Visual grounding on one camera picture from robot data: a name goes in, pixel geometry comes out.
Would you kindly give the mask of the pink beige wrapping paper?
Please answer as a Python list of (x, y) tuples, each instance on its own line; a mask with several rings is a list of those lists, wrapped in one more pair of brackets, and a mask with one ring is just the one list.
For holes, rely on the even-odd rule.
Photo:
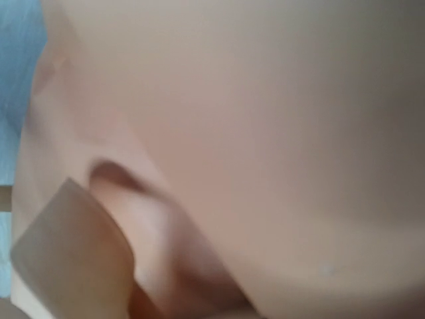
[(424, 317), (423, 1), (43, 1), (13, 245), (71, 179), (127, 318)]

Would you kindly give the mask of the beige ribbon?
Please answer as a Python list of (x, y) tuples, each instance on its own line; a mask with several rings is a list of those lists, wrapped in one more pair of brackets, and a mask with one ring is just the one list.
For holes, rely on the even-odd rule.
[(67, 179), (11, 249), (14, 269), (54, 318), (127, 318), (134, 257), (94, 197)]

